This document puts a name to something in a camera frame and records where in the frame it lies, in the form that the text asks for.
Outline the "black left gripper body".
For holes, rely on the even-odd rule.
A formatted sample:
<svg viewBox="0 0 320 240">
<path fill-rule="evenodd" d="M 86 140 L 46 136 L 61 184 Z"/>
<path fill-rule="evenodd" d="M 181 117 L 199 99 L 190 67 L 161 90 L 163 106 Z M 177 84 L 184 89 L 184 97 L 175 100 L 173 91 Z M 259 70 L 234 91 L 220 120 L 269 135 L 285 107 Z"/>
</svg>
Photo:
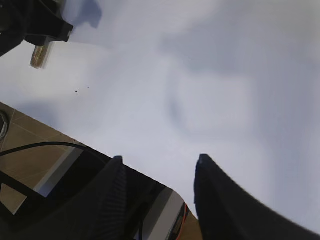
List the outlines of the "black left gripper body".
<svg viewBox="0 0 320 240">
<path fill-rule="evenodd" d="M 62 0 L 1 0 L 0 55 L 26 41 L 34 46 L 67 42 L 73 25 L 62 17 Z"/>
</svg>

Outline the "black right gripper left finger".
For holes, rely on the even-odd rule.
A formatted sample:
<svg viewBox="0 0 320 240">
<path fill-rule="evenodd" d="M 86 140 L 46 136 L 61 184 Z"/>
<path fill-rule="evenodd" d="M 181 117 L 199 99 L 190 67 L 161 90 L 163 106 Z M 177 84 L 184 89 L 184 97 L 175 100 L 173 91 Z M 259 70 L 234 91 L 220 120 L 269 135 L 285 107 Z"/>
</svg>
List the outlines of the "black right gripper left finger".
<svg viewBox="0 0 320 240">
<path fill-rule="evenodd" d="M 54 210 L 37 227 L 39 240 L 118 240 L 127 202 L 126 169 L 112 158 L 88 182 L 84 171 L 76 182 L 63 181 L 50 193 Z"/>
</svg>

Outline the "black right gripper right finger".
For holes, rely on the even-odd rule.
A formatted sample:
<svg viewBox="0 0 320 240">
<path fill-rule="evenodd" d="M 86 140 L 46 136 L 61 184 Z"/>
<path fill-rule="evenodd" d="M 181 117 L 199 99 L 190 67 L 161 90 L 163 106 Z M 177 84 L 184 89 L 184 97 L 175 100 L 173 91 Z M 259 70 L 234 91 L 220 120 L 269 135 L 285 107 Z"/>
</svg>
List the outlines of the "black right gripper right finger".
<svg viewBox="0 0 320 240">
<path fill-rule="evenodd" d="M 318 240 L 235 183 L 207 154 L 196 164 L 194 204 L 205 240 Z"/>
</svg>

